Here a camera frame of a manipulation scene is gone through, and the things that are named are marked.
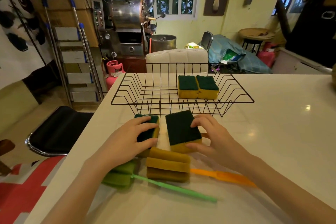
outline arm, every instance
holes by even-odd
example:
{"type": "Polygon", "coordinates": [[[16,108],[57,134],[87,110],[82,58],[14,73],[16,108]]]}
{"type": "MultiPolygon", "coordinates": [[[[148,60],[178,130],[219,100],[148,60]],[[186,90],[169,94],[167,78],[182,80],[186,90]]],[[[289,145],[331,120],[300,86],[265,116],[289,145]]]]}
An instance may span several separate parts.
{"type": "Polygon", "coordinates": [[[107,172],[156,145],[157,138],[137,142],[141,132],[158,126],[154,123],[143,123],[149,119],[150,116],[132,119],[112,133],[106,142],[84,162],[77,177],[44,218],[42,224],[83,223],[107,172]]]}
{"type": "Polygon", "coordinates": [[[295,221],[314,224],[336,222],[336,210],[246,151],[211,115],[196,116],[191,127],[196,126],[202,126],[207,131],[211,144],[190,143],[187,147],[247,176],[295,221]]]}

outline tabletop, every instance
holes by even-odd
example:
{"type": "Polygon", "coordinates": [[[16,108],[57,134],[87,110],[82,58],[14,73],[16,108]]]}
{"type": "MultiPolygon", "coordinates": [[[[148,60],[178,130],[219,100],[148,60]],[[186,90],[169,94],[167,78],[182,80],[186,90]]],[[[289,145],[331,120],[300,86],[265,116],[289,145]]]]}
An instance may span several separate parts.
{"type": "MultiPolygon", "coordinates": [[[[330,75],[237,74],[255,103],[233,104],[214,117],[252,154],[293,182],[336,208],[336,92],[330,75]]],[[[134,114],[127,105],[111,105],[121,82],[115,82],[69,155],[37,202],[26,224],[40,223],[78,174],[83,162],[134,114]]],[[[161,116],[158,147],[169,147],[161,116]]],[[[191,166],[220,169],[192,154],[191,166]]],[[[142,165],[140,175],[145,174],[142,165]]],[[[134,181],[89,214],[87,223],[292,223],[258,189],[191,175],[181,185],[218,198],[216,204],[134,181]]]]}

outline sponge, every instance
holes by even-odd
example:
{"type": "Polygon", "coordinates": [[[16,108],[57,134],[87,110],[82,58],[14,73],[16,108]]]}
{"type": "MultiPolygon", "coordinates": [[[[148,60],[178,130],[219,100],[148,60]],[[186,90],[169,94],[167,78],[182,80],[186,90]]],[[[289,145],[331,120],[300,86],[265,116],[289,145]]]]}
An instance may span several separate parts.
{"type": "Polygon", "coordinates": [[[131,185],[131,175],[136,163],[131,160],[125,164],[113,168],[105,175],[102,183],[116,188],[127,188],[131,185]]]}
{"type": "Polygon", "coordinates": [[[170,149],[174,152],[193,152],[185,145],[187,143],[202,143],[202,135],[198,128],[191,128],[190,125],[194,116],[190,110],[172,113],[166,116],[167,131],[170,149]]]}
{"type": "Polygon", "coordinates": [[[190,157],[152,147],[146,160],[147,178],[186,182],[190,177],[190,157]]]}
{"type": "Polygon", "coordinates": [[[198,90],[198,98],[200,99],[216,99],[218,97],[219,88],[212,76],[196,75],[198,90]]]}
{"type": "MultiPolygon", "coordinates": [[[[142,114],[136,114],[134,116],[134,118],[137,118],[137,117],[143,117],[145,115],[142,115],[142,114]]],[[[160,126],[160,118],[157,116],[157,115],[151,115],[150,116],[151,119],[146,121],[145,123],[156,123],[160,126]]],[[[160,131],[160,127],[157,127],[157,128],[152,128],[152,129],[149,129],[145,132],[142,132],[138,137],[137,137],[137,142],[140,143],[140,142],[143,142],[149,138],[157,138],[159,136],[159,131],[160,131]]],[[[144,150],[143,152],[141,152],[140,154],[137,155],[137,157],[140,157],[140,158],[146,158],[148,157],[148,154],[149,154],[149,150],[144,150]]]]}
{"type": "Polygon", "coordinates": [[[179,75],[177,85],[179,98],[196,99],[198,97],[198,86],[195,76],[179,75]]]}

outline person's left hand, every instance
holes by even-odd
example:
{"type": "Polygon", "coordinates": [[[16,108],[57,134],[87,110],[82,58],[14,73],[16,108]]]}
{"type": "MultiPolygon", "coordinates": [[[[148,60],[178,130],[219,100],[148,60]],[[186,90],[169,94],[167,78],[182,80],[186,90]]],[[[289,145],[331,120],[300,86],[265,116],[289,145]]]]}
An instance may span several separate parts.
{"type": "Polygon", "coordinates": [[[126,122],[107,138],[91,159],[96,162],[96,165],[108,172],[114,167],[130,161],[142,151],[155,146],[157,138],[137,142],[137,137],[141,132],[158,127],[155,123],[143,123],[150,119],[150,116],[143,116],[126,122]]]}

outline green handle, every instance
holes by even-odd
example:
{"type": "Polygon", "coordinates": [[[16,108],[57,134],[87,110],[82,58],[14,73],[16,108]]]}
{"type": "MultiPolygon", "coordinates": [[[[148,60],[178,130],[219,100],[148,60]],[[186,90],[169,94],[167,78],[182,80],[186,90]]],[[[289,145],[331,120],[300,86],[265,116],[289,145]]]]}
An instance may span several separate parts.
{"type": "Polygon", "coordinates": [[[215,197],[207,196],[207,195],[204,195],[202,193],[196,192],[196,191],[191,190],[191,189],[185,189],[185,188],[177,187],[177,186],[174,186],[174,185],[171,185],[171,184],[166,184],[164,182],[157,182],[157,181],[154,181],[154,180],[142,177],[142,176],[134,175],[134,174],[131,176],[131,178],[136,178],[136,179],[139,179],[139,180],[150,182],[150,183],[156,184],[160,187],[170,189],[170,190],[174,190],[174,191],[177,191],[177,192],[180,192],[180,193],[192,196],[192,197],[198,197],[198,198],[208,200],[208,201],[211,201],[211,202],[214,202],[214,203],[217,202],[217,199],[215,197]]]}

